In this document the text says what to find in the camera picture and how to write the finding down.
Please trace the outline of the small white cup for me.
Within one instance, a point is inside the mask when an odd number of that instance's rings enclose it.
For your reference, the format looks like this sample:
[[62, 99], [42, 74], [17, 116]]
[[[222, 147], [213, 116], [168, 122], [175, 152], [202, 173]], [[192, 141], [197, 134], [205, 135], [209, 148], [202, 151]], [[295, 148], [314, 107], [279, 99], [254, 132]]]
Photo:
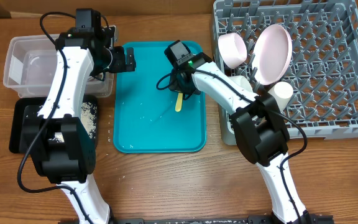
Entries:
[[272, 95], [280, 111], [283, 111], [293, 96], [293, 87], [287, 82], [277, 82], [268, 93]]

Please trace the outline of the white bowl with rice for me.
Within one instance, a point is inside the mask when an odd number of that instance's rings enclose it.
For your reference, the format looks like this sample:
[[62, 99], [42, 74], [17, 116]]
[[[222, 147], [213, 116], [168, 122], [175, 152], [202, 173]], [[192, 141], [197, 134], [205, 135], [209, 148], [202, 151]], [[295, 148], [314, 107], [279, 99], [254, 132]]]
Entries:
[[232, 76], [229, 78], [232, 81], [234, 81], [237, 85], [242, 87], [243, 89], [245, 89], [249, 92], [253, 92], [252, 86], [250, 85], [250, 83], [249, 83], [248, 79], [246, 79], [246, 77], [244, 77], [242, 75], [238, 75], [238, 76]]

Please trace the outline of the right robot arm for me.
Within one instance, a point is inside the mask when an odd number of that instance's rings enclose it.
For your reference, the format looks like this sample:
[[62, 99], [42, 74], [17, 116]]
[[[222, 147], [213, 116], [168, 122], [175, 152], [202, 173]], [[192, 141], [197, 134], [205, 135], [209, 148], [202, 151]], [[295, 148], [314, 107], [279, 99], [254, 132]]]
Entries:
[[237, 147], [257, 165], [268, 188], [274, 221], [312, 223], [289, 169], [289, 118], [282, 114], [275, 98], [240, 87], [206, 54], [193, 54], [180, 40], [170, 44], [164, 54], [173, 67], [168, 88], [188, 96], [204, 92], [229, 113]]

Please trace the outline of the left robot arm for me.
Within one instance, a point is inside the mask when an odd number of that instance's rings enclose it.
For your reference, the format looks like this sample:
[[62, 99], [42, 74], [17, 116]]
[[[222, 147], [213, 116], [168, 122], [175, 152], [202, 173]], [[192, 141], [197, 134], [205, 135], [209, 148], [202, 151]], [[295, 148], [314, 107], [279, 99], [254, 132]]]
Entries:
[[25, 118], [21, 146], [26, 148], [17, 171], [18, 186], [37, 194], [62, 190], [78, 215], [77, 223], [112, 223], [111, 207], [94, 179], [96, 146], [81, 122], [89, 77], [133, 72], [134, 52], [114, 46], [116, 28], [94, 9], [77, 9], [75, 26], [57, 39], [57, 67], [48, 96], [37, 116]]

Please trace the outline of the yellow plastic spoon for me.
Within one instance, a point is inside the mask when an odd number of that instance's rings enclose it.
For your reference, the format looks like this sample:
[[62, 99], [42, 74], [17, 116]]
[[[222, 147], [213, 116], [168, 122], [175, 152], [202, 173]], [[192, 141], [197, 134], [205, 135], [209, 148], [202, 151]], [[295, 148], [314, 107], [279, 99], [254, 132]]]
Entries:
[[182, 109], [182, 105], [183, 105], [183, 93], [179, 92], [178, 96], [177, 96], [177, 101], [175, 104], [175, 111], [180, 112]]

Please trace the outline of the pink bowl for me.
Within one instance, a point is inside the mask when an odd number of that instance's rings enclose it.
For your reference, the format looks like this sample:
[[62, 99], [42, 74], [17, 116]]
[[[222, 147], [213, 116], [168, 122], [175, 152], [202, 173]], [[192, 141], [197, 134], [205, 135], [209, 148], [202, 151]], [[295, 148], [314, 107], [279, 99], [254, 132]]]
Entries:
[[218, 49], [224, 63], [235, 69], [247, 60], [247, 48], [242, 37], [237, 33], [219, 36]]

